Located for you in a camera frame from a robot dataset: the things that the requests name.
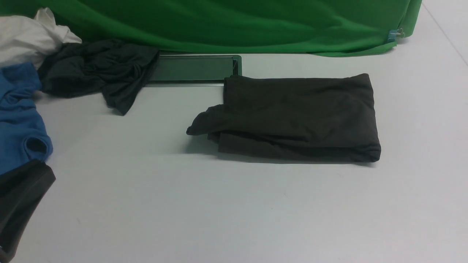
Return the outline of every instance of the folded black shirt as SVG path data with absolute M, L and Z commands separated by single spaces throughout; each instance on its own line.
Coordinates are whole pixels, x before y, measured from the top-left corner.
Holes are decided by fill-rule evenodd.
M 208 134 L 222 153 L 375 162 L 380 143 L 369 75 L 344 79 L 225 79 L 224 104 L 200 113 L 188 135 Z
M 111 39 L 65 44 L 38 69 L 44 93 L 72 98 L 102 92 L 125 115 L 156 67 L 159 50 Z

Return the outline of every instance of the clothing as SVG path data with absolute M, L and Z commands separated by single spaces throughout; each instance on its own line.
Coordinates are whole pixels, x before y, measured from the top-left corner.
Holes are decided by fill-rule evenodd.
M 36 111 L 41 82 L 32 63 L 0 68 L 0 174 L 32 159 L 45 161 L 52 142 Z
M 159 50 L 117 39 L 66 44 L 39 68 L 44 93 L 72 98 L 102 92 L 125 115 L 156 68 Z
M 81 39 L 68 27 L 56 25 L 49 8 L 39 9 L 34 19 L 0 17 L 0 67 L 31 62 L 39 68 L 63 43 L 81 43 Z
M 225 79 L 224 104 L 200 113 L 189 135 L 218 151 L 289 160 L 375 162 L 380 143 L 369 76 Z
M 39 160 L 0 174 L 0 262 L 15 256 L 30 217 L 54 181 L 52 169 Z

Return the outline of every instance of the folded cloth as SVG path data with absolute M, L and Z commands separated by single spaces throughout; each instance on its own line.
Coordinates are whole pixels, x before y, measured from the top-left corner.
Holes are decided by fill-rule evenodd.
M 49 8 L 39 9 L 34 19 L 1 16 L 0 32 L 0 67 L 31 62 L 39 68 L 63 43 L 81 43 L 68 27 L 55 24 Z
M 45 161 L 52 142 L 32 100 L 41 82 L 32 63 L 0 68 L 0 175 L 32 159 Z
M 345 79 L 231 76 L 224 104 L 200 113 L 188 135 L 208 134 L 222 153 L 307 161 L 380 158 L 369 75 Z
M 102 92 L 125 115 L 156 68 L 159 50 L 117 39 L 66 44 L 39 68 L 44 93 L 72 98 Z

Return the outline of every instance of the blue shirt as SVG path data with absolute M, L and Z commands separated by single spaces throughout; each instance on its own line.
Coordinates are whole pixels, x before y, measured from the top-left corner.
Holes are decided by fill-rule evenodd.
M 0 68 L 0 175 L 32 159 L 45 161 L 52 142 L 32 100 L 41 88 L 31 63 Z

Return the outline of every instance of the white cloth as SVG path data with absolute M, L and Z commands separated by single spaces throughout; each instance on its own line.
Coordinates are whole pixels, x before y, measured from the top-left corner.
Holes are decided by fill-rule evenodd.
M 0 17 L 0 67 L 31 62 L 38 69 L 63 43 L 81 43 L 81 39 L 68 27 L 56 25 L 49 8 L 39 9 L 34 19 Z

